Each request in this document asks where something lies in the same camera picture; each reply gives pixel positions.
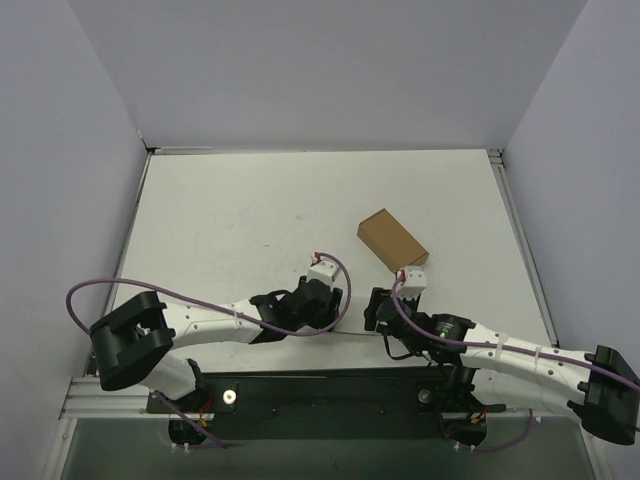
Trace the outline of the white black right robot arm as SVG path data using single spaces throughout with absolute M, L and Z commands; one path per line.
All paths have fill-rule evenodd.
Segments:
M 639 377 L 617 350 L 545 347 L 452 314 L 418 311 L 418 297 L 376 287 L 364 327 L 398 340 L 408 357 L 433 362 L 445 376 L 444 404 L 542 410 L 580 423 L 606 442 L 630 446 L 639 431 Z

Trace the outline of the white paper box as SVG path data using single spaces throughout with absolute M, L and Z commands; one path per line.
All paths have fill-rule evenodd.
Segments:
M 375 331 L 346 331 L 346 330 L 338 330 L 332 329 L 329 333 L 336 335 L 349 335 L 349 336 L 358 336 L 358 337 L 369 337 L 369 338 L 381 338 L 382 334 L 377 333 Z

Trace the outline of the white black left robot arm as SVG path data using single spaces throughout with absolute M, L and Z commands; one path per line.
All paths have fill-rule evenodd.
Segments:
M 162 301 L 143 291 L 89 329 L 100 384 L 118 391 L 136 384 L 158 390 L 183 411 L 204 402 L 197 362 L 173 355 L 187 346 L 258 345 L 331 329 L 343 291 L 318 278 L 299 279 L 295 290 L 276 290 L 219 310 Z

